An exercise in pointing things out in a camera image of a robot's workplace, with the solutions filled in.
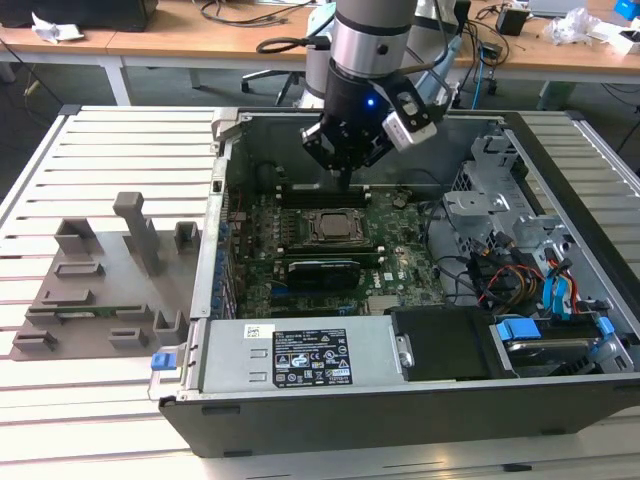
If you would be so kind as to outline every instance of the floor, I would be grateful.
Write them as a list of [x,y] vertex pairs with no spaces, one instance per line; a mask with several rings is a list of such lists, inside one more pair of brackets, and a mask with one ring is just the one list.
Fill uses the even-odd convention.
[[[16,68],[15,83],[6,85],[0,82],[0,199],[6,195],[37,148],[47,131],[47,124],[55,118],[59,109],[55,100],[41,87],[29,95],[29,108],[26,109],[23,92],[30,80],[29,74],[25,68]],[[202,71],[201,82],[206,87],[194,90],[191,88],[188,71],[184,69],[129,69],[135,105],[271,106],[284,77],[258,80],[253,85],[253,93],[243,94],[240,91],[240,75],[244,73],[246,72],[231,70]],[[99,67],[39,65],[36,74],[64,103],[115,103],[104,71]],[[501,81],[495,95],[490,96],[485,92],[481,96],[479,108],[535,109],[541,86],[541,82]],[[637,89],[629,86],[616,88],[627,91]],[[613,98],[601,85],[577,85],[566,108],[582,112],[600,135],[617,148],[631,127],[640,120],[636,107],[640,105],[640,91],[612,91],[619,100]],[[301,92],[301,87],[292,87],[285,105],[290,105]],[[471,100],[472,94],[463,92],[461,106],[469,107]],[[627,142],[621,156],[633,170],[640,168],[640,129]]]

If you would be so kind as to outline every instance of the black box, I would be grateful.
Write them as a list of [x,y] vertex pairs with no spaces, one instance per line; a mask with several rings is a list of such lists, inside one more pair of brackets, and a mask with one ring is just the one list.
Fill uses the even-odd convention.
[[527,21],[529,10],[505,7],[500,11],[496,21],[496,30],[502,35],[512,35],[517,37],[522,32],[524,22]]
[[50,23],[141,32],[157,5],[158,0],[0,0],[0,23],[33,25],[33,12]]

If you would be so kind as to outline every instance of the paper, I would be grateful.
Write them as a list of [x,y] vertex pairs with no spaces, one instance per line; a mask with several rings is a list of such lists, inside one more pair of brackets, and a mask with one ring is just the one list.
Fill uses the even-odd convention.
[[620,25],[615,25],[613,23],[600,22],[593,27],[593,30],[591,30],[588,35],[606,42],[610,38],[617,36],[623,30],[628,30],[628,28],[621,27]]
[[32,13],[31,16],[33,17],[33,27],[31,27],[31,30],[47,42],[57,44],[64,40],[84,38],[84,35],[80,33],[76,25],[56,25],[55,23],[49,23],[39,19],[35,13]]

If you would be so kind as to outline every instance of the warning label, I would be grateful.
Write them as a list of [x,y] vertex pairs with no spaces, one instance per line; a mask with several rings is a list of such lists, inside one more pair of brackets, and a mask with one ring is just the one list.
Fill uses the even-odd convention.
[[346,330],[273,332],[273,383],[278,388],[351,385]]

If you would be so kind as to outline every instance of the barcode label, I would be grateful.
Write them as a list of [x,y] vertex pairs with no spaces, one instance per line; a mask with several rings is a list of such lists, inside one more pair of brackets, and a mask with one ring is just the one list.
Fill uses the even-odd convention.
[[274,324],[245,325],[244,338],[271,338],[276,329]]

